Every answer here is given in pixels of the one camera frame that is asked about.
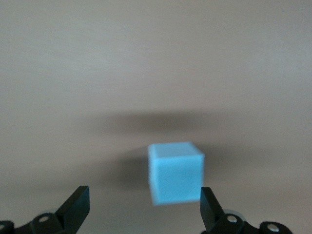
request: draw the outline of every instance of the light blue block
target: light blue block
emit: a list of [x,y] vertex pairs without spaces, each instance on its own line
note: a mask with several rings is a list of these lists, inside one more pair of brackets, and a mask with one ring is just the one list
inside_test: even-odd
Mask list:
[[148,156],[154,205],[200,200],[204,154],[191,142],[152,144]]

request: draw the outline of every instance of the gray surface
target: gray surface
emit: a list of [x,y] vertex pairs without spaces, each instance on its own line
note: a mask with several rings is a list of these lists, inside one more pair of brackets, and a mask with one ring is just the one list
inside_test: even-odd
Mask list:
[[204,229],[153,207],[146,146],[192,141],[256,227],[312,231],[312,1],[0,2],[0,220],[90,185],[79,233]]

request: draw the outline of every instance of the table surface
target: table surface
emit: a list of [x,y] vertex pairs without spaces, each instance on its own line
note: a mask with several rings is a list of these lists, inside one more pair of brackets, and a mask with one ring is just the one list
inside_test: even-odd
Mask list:
[[312,231],[312,1],[0,2],[0,220],[89,185],[78,233],[198,234],[152,206],[147,146],[191,141],[254,226]]

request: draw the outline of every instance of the round metal bolt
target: round metal bolt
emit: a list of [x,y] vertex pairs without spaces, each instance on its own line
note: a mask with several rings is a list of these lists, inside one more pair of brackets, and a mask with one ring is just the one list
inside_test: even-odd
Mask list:
[[236,223],[237,222],[237,218],[235,218],[235,216],[233,216],[233,215],[229,215],[228,216],[228,221],[230,221],[231,223]]
[[42,222],[47,221],[48,219],[49,219],[48,216],[43,216],[43,217],[41,217],[38,221],[39,221],[40,223],[42,223]]
[[268,229],[272,232],[275,232],[275,233],[279,232],[279,228],[272,223],[268,224]]

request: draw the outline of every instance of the cube front face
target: cube front face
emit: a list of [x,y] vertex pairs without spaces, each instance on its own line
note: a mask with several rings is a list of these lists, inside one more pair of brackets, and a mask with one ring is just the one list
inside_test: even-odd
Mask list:
[[203,184],[204,154],[190,142],[169,144],[149,146],[149,183],[153,203],[198,201]]

